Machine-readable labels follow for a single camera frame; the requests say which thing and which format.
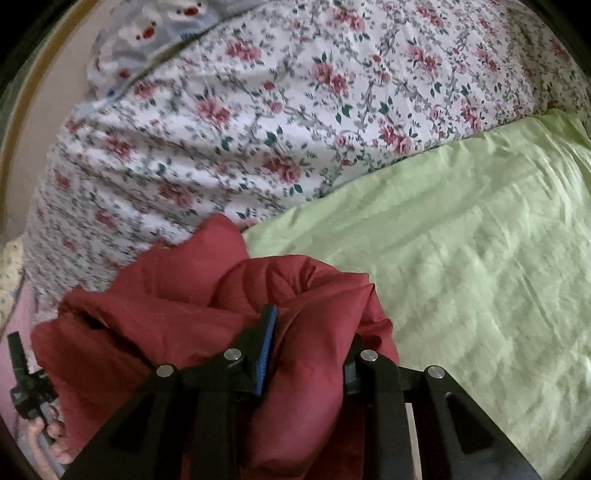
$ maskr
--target silver screw head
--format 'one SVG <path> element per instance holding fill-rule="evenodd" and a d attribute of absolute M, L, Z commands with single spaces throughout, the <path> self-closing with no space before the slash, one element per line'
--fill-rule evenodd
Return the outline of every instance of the silver screw head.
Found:
<path fill-rule="evenodd" d="M 378 359 L 378 353 L 373 350 L 364 350 L 360 356 L 366 362 L 375 362 Z"/>
<path fill-rule="evenodd" d="M 445 377 L 445 370 L 438 365 L 431 365 L 429 368 L 427 368 L 427 373 L 433 378 Z"/>
<path fill-rule="evenodd" d="M 172 365 L 160 365 L 156 369 L 156 375 L 162 378 L 170 377 L 174 372 L 174 367 Z"/>
<path fill-rule="evenodd" d="M 223 353 L 223 357 L 231 362 L 238 360 L 242 356 L 242 352 L 238 348 L 229 348 Z"/>

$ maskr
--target white floral blanket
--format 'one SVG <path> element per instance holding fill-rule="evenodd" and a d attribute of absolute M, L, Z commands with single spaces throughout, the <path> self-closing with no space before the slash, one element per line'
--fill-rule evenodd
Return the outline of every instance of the white floral blanket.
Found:
<path fill-rule="evenodd" d="M 67 290 L 105 289 L 212 212 L 247 228 L 550 107 L 574 109 L 589 130 L 584 74 L 515 1 L 275 0 L 65 123 L 25 266 L 51 318 Z"/>

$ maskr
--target red cloth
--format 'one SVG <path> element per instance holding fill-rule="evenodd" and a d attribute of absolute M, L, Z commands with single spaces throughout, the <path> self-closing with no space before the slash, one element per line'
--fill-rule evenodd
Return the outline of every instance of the red cloth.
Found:
<path fill-rule="evenodd" d="M 302 255 L 249 258 L 222 215 L 182 245 L 143 253 L 107 292 L 75 288 L 59 317 L 33 330 L 70 446 L 83 448 L 155 365 L 204 362 L 268 303 L 280 310 L 271 381 L 249 425 L 243 479 L 361 479 L 363 421 L 341 412 L 342 365 L 355 333 L 398 362 L 374 285 Z"/>

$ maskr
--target light green fabric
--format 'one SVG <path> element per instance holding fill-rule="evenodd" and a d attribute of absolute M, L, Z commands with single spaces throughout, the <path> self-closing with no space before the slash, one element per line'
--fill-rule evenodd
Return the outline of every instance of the light green fabric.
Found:
<path fill-rule="evenodd" d="M 555 480 L 591 433 L 591 142 L 551 111 L 417 155 L 245 234 L 368 272 L 403 366 L 445 367 Z"/>

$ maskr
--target black clamp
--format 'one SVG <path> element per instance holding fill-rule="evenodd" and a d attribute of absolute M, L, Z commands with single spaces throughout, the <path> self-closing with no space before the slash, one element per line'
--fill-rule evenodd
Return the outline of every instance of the black clamp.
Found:
<path fill-rule="evenodd" d="M 8 349 L 12 371 L 17 381 L 16 386 L 10 389 L 12 405 L 25 420 L 41 418 L 47 427 L 53 417 L 49 408 L 50 404 L 57 399 L 56 389 L 44 370 L 29 372 L 27 356 L 18 332 L 8 335 Z M 43 435 L 52 445 L 55 440 L 47 434 L 46 430 L 43 430 Z"/>
<path fill-rule="evenodd" d="M 160 365 L 90 440 L 63 480 L 239 480 L 237 402 L 264 392 L 277 308 L 235 348 L 205 364 Z M 413 407 L 423 480 L 540 480 L 533 467 L 443 368 L 396 366 L 359 336 L 343 366 L 345 402 L 365 407 L 363 480 L 413 480 L 405 404 Z M 191 450 L 185 451 L 191 437 Z"/>
<path fill-rule="evenodd" d="M 366 407 L 363 480 L 413 480 L 405 404 L 413 407 L 423 480 L 541 480 L 442 367 L 398 367 L 356 336 L 343 374 L 348 401 Z"/>

